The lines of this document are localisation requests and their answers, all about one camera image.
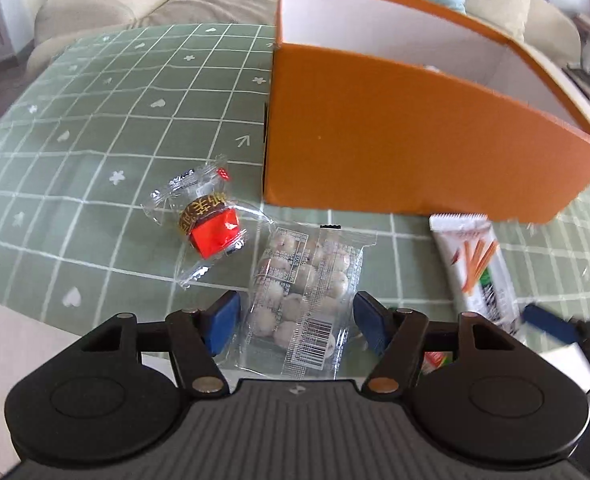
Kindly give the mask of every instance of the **orange box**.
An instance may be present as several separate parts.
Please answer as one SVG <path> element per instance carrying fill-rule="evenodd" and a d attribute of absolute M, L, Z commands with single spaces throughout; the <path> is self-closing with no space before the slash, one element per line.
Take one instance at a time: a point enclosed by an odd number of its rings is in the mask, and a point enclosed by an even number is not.
<path fill-rule="evenodd" d="M 280 0 L 277 22 L 268 203 L 547 222 L 590 183 L 590 114 L 534 49 L 427 0 Z"/>

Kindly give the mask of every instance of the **white heart print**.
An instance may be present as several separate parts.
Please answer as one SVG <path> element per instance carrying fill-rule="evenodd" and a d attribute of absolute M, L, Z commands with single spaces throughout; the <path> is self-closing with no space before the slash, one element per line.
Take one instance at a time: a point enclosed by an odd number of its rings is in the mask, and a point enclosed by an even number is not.
<path fill-rule="evenodd" d="M 79 306 L 82 304 L 82 295 L 79 293 L 79 289 L 74 286 L 71 288 L 68 293 L 64 296 L 61 302 L 64 306 Z"/>

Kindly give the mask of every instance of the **green tablecloth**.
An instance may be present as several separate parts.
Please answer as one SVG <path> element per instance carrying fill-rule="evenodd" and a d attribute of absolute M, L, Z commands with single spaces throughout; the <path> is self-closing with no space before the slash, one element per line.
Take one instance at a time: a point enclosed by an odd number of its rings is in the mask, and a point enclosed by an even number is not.
<path fill-rule="evenodd" d="M 273 35 L 256 25 L 175 25 L 67 49 L 0 120 L 0 303 L 82 334 L 117 312 L 159 320 L 228 288 L 245 291 L 262 249 L 259 239 L 254 250 L 254 229 L 235 258 L 183 291 L 173 283 L 177 234 L 139 206 L 170 178 L 224 153 L 233 194 L 269 216 L 376 232 L 361 289 L 387 306 L 453 319 L 426 218 L 262 203 Z M 590 315 L 590 188 L 546 226 L 496 230 L 520 306 L 539 300 L 565 316 Z M 547 345 L 534 333 L 529 343 Z"/>

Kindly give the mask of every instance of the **ribbed gray surface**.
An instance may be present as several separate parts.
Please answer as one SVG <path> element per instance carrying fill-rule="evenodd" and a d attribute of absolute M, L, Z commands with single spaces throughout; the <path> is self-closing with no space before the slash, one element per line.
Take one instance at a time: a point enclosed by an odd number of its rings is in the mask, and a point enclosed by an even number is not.
<path fill-rule="evenodd" d="M 497 472 L 428 445 L 399 406 L 357 394 L 349 381 L 245 381 L 201 401 L 165 443 L 127 463 L 61 471 L 27 462 L 11 480 L 580 480 L 569 463 Z"/>

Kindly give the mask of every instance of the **couch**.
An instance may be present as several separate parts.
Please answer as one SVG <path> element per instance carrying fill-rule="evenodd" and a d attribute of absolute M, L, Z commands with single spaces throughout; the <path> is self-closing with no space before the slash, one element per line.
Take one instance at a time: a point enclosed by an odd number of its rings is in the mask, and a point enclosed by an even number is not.
<path fill-rule="evenodd" d="M 169 23 L 254 23 L 272 25 L 277 0 L 49 0 L 41 7 L 35 22 L 35 50 L 28 70 L 35 75 L 53 56 L 78 38 L 110 30 L 166 25 Z M 501 7 L 520 7 L 527 13 L 526 26 L 509 30 L 545 54 L 558 66 L 578 62 L 580 38 L 568 17 L 545 0 L 467 0 L 467 12 L 484 19 L 489 14 L 506 14 Z M 488 25 L 504 29 L 505 23 Z"/>

